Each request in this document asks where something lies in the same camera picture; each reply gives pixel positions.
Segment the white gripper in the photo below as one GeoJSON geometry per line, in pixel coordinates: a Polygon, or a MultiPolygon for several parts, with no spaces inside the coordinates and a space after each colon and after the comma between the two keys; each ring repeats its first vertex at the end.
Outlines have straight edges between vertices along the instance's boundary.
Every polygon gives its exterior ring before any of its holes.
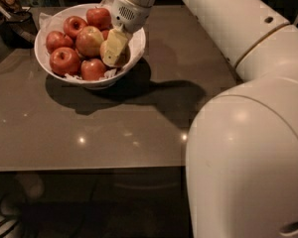
{"type": "MultiPolygon", "coordinates": [[[[139,6],[130,0],[113,0],[111,23],[115,28],[133,34],[145,25],[150,11],[150,7],[139,6]]],[[[108,66],[115,65],[129,43],[127,35],[118,29],[111,29],[106,40],[103,62],[108,66]]]]}

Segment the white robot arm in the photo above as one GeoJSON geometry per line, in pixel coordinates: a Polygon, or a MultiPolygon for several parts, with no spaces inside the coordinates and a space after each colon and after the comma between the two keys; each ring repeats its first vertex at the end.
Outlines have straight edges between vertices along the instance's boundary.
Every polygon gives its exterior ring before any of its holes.
{"type": "MultiPolygon", "coordinates": [[[[113,0],[134,33],[155,0],[113,0]]],[[[298,28],[260,0],[182,0],[242,83],[193,121],[186,178],[195,238],[298,238],[298,28]]]]}

